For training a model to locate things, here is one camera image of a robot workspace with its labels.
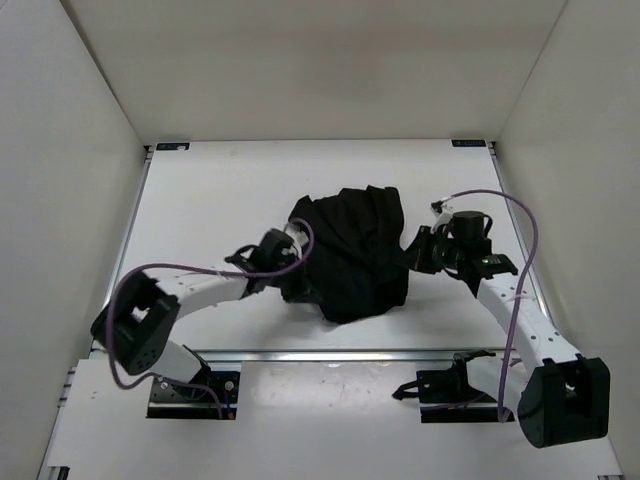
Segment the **black pleated skirt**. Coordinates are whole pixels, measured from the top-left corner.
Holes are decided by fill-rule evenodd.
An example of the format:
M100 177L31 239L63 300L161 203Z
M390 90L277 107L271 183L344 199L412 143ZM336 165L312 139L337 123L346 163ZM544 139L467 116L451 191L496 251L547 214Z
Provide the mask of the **black pleated skirt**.
M281 292L285 302L315 305L334 324L382 315L405 303L409 272L402 265L404 212L397 188L343 188L315 200L305 196L290 217L306 221L315 242Z

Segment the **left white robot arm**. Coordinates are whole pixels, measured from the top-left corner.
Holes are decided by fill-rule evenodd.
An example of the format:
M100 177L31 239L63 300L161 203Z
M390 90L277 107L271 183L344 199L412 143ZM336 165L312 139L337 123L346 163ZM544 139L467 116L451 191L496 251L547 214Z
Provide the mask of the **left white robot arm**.
M171 340L175 324L198 311L284 288L314 249L310 224L299 218L271 229L257 245L226 258L227 269L148 263L125 274L91 326L106 350L115 384L132 390L156 377L185 397L220 404L210 369L194 351Z

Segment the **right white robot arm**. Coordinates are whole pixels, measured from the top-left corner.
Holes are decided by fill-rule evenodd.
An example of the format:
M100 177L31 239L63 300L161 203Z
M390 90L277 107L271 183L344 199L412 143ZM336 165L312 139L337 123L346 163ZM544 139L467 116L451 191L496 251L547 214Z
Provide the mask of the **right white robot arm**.
M525 292L527 271L493 252L489 215L454 211L444 200L431 209L434 225L422 227L408 249L412 270L463 282L507 341L502 353L457 352L449 368L417 372L393 398L417 398L424 412L493 400L499 421L517 422L536 448L605 437L611 377L604 361L567 341Z

